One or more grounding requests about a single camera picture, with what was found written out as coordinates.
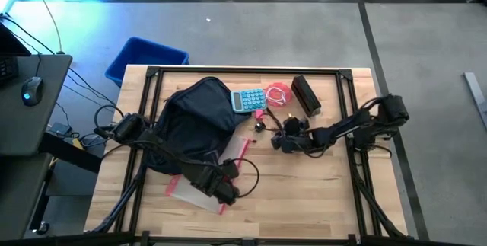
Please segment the grey metal strip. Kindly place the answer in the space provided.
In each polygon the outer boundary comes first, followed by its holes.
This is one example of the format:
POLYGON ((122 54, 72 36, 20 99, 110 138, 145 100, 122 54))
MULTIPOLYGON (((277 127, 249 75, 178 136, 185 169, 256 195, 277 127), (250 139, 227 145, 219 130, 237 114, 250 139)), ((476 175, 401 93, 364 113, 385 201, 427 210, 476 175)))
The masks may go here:
POLYGON ((476 104, 476 108, 479 112, 481 121, 487 130, 487 99, 482 93, 479 83, 476 80, 476 76, 473 72, 464 72, 463 77, 466 80, 467 86, 476 104))

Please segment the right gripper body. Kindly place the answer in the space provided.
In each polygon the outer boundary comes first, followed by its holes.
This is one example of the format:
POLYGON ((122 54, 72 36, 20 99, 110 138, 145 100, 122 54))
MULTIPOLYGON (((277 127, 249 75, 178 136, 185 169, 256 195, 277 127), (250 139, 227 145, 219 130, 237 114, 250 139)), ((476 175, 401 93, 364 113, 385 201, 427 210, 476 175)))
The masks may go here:
POLYGON ((284 131, 281 137, 281 150, 284 153, 304 152, 312 153, 316 147, 313 144, 310 132, 290 134, 284 131))

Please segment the blue plastic bin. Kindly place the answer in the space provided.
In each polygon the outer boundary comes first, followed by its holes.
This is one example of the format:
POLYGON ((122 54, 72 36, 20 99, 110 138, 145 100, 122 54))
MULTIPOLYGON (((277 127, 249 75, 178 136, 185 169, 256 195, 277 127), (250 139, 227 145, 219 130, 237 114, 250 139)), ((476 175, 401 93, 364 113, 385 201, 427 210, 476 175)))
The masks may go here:
POLYGON ((171 46, 130 37, 104 75, 120 88, 127 65, 189 65, 189 54, 171 46))

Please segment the dark grey side table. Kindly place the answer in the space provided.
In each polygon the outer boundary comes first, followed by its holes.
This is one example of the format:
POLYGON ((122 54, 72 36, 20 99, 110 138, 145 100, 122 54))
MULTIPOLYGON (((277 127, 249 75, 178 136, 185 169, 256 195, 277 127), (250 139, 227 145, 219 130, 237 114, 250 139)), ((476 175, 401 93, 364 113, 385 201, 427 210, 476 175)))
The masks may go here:
POLYGON ((0 156, 0 241, 23 238, 50 161, 49 154, 0 156))

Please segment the light blue calculator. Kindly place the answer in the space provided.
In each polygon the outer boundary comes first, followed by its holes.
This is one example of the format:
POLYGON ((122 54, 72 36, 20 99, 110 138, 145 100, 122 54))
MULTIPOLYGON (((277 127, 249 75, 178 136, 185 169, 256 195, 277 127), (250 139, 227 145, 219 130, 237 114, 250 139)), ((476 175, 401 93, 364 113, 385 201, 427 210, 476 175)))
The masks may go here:
POLYGON ((231 92, 231 105, 235 113, 252 113, 267 108, 266 94, 263 88, 254 88, 231 92))

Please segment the black desk support beam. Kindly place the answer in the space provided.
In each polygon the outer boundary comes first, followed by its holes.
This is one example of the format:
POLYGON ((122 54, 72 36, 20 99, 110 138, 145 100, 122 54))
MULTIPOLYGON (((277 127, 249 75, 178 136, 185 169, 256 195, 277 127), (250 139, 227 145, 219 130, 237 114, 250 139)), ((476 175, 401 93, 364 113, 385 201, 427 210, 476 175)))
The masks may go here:
POLYGON ((54 158, 66 161, 95 174, 99 172, 102 162, 102 158, 69 144, 64 139, 60 139, 50 133, 43 134, 38 151, 49 153, 54 158))

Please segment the black monitor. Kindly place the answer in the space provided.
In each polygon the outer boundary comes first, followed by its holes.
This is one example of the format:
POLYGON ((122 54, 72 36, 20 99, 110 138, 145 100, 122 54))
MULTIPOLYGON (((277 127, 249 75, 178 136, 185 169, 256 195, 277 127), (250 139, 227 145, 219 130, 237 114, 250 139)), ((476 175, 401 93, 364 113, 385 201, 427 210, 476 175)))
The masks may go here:
POLYGON ((31 56, 30 51, 0 23, 0 56, 31 56))

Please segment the black rectangular case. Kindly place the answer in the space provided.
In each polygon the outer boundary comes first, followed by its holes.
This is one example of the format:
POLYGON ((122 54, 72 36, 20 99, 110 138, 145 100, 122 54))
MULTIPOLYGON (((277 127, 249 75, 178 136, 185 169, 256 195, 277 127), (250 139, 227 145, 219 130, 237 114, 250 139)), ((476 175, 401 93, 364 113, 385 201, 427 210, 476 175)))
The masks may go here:
POLYGON ((321 104, 303 75, 297 75, 293 78, 291 89, 308 117, 320 113, 321 104))

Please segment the black power adapter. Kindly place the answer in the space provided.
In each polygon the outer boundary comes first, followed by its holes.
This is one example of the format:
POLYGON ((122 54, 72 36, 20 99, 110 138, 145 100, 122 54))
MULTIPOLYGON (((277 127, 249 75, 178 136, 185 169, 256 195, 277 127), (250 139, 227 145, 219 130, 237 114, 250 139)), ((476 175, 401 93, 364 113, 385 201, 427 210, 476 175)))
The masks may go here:
POLYGON ((72 128, 68 125, 55 122, 49 127, 49 132, 58 137, 69 137, 72 134, 72 128))

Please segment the black desk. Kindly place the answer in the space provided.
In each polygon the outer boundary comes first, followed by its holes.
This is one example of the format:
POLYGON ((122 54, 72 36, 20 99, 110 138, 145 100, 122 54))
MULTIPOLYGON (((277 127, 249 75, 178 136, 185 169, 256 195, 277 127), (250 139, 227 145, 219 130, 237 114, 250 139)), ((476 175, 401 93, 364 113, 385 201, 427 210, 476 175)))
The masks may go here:
POLYGON ((37 152, 72 57, 41 55, 17 61, 18 77, 0 86, 0 155, 28 156, 37 152), (43 97, 28 107, 21 99, 21 88, 34 75, 43 79, 43 97))

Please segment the black caster wheel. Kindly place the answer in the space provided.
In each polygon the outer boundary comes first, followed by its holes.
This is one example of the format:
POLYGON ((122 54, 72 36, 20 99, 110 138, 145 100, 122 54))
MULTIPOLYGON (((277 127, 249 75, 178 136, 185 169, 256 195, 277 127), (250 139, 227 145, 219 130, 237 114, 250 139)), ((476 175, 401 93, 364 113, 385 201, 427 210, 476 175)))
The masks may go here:
POLYGON ((45 235, 50 229, 50 224, 45 221, 41 221, 39 226, 32 230, 36 235, 45 235))

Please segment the black aluminium table frame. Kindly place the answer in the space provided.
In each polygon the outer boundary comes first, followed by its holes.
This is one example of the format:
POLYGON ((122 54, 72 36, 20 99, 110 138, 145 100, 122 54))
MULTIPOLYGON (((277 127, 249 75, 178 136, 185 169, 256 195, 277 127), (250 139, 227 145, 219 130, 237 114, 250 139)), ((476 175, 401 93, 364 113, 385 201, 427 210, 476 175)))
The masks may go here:
POLYGON ((255 111, 233 136, 251 140, 243 158, 234 158, 240 191, 219 215, 194 206, 165 190, 180 169, 143 149, 109 139, 91 201, 86 228, 107 236, 111 244, 206 243, 240 246, 242 238, 259 244, 384 246, 403 242, 403 234, 386 215, 377 197, 396 193, 389 155, 370 156, 344 136, 323 156, 275 150, 271 138, 289 117, 308 119, 309 128, 332 126, 375 98, 367 69, 265 68, 196 65, 130 65, 115 112, 138 113, 154 129, 167 99, 205 77, 220 79, 230 90, 263 88, 267 108, 255 111), (303 75, 321 104, 308 117, 291 83, 303 75), (257 133, 262 122, 266 129, 257 133))

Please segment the black keyboard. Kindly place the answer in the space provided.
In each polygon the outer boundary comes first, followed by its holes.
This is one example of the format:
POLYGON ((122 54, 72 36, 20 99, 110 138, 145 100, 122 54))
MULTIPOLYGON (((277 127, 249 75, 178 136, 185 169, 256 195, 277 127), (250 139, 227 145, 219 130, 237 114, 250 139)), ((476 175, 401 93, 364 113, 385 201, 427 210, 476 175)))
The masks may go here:
POLYGON ((18 77, 16 57, 0 57, 0 85, 18 77))

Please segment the white mesh pouch red trim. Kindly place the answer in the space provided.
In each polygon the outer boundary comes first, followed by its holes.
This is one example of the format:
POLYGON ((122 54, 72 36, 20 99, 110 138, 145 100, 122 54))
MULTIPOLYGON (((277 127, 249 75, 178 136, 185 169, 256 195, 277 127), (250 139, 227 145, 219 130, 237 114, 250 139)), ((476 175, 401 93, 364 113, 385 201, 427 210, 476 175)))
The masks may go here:
MULTIPOLYGON (((224 160, 227 159, 243 158, 250 142, 251 140, 248 138, 232 136, 223 152, 208 152, 205 154, 205 157, 210 158, 210 162, 214 162, 218 165, 222 164, 224 160)), ((166 187, 165 195, 175 197, 219 215, 221 215, 226 208, 226 205, 219 203, 215 196, 206 196, 204 193, 193 187, 182 174, 171 178, 170 183, 166 187)))

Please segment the navy blue backpack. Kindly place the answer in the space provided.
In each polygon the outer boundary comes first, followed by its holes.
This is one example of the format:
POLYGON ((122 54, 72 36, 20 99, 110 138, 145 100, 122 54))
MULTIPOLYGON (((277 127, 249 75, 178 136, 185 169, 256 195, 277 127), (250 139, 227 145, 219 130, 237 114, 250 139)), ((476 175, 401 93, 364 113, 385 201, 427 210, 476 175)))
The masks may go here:
POLYGON ((231 90, 216 77, 205 77, 166 101, 154 133, 175 155, 217 167, 236 128, 251 117, 236 113, 231 90))

